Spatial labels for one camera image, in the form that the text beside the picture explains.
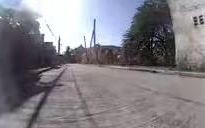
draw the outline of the street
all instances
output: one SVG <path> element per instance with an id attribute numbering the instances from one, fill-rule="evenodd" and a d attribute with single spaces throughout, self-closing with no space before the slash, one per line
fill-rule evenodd
<path id="1" fill-rule="evenodd" d="M 19 128 L 205 128 L 205 79 L 95 65 L 62 68 L 64 73 L 53 87 L 31 97 L 14 114 L 2 118 L 1 124 L 13 122 L 11 127 Z"/>

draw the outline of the white building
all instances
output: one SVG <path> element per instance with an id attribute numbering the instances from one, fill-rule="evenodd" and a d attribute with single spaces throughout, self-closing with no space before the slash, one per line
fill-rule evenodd
<path id="1" fill-rule="evenodd" d="M 168 0 L 179 68 L 205 70 L 205 0 Z"/>

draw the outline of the window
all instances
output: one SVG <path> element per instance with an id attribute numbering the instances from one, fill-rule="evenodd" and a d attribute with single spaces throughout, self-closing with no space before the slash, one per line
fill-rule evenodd
<path id="1" fill-rule="evenodd" d="M 198 26 L 198 17 L 193 17 L 194 26 Z"/>
<path id="2" fill-rule="evenodd" d="M 203 25 L 205 22 L 204 22 L 204 18 L 203 18 L 203 15 L 200 15 L 199 16 L 199 22 L 201 25 Z"/>

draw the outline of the building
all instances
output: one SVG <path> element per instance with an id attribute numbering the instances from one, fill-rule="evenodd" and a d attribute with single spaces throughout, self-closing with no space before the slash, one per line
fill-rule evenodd
<path id="1" fill-rule="evenodd" d="M 121 47 L 113 45 L 95 45 L 82 55 L 82 63 L 118 64 Z"/>
<path id="2" fill-rule="evenodd" d="M 205 71 L 205 0 L 168 0 L 181 69 Z"/>

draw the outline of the sky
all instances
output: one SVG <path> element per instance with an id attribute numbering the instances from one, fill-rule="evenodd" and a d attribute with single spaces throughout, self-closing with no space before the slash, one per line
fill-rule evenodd
<path id="1" fill-rule="evenodd" d="M 20 0 L 0 0 L 17 4 Z M 96 43 L 102 45 L 118 45 L 122 43 L 123 34 L 130 27 L 136 8 L 142 0 L 23 0 L 22 5 L 39 13 L 40 31 L 45 33 L 45 41 L 54 42 L 61 36 L 61 51 L 66 46 L 71 48 L 87 46 L 96 24 Z M 50 26 L 55 37 L 46 27 Z"/>

